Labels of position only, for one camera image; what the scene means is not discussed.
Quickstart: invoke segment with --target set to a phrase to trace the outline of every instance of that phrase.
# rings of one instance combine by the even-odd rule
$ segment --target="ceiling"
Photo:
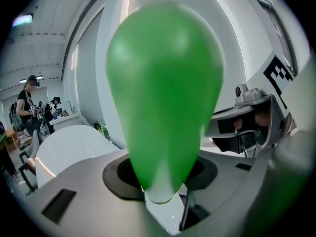
[[[23,86],[21,79],[42,75],[61,80],[62,51],[70,25],[84,0],[32,0],[22,13],[33,21],[12,28],[0,55],[0,94]]]

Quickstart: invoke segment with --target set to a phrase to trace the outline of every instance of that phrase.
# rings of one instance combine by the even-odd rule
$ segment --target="faucet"
[[[76,113],[77,111],[74,112],[75,106],[72,106],[70,101],[67,101],[67,102],[66,102],[66,105],[68,105],[68,103],[69,103],[69,105],[70,105],[70,110],[71,110],[71,112],[72,112],[73,114]]]

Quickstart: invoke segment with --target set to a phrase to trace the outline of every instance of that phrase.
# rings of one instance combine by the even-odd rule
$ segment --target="green balloon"
[[[218,41],[188,8],[150,4],[116,30],[106,74],[139,182],[166,203],[197,159],[222,87]]]

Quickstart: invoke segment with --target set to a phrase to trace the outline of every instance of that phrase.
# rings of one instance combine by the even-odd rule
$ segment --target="person wearing black cap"
[[[54,112],[57,109],[57,105],[60,104],[60,97],[54,97],[54,99],[47,103],[45,107],[45,121],[48,126],[50,134],[54,133],[54,128],[49,124],[54,118]]]
[[[18,96],[16,113],[21,116],[21,120],[26,127],[27,132],[32,136],[36,130],[39,138],[39,143],[43,142],[40,132],[40,122],[37,118],[38,110],[34,108],[34,104],[31,97],[31,92],[39,87],[40,83],[36,79],[36,76],[30,75],[27,79],[24,89]]]

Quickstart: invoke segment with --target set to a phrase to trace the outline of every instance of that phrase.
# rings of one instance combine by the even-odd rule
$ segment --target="person's arm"
[[[18,115],[21,115],[21,116],[33,115],[34,114],[33,112],[25,111],[25,110],[22,109],[24,102],[25,102],[24,99],[19,99],[18,100],[18,104],[16,106],[16,113]]]

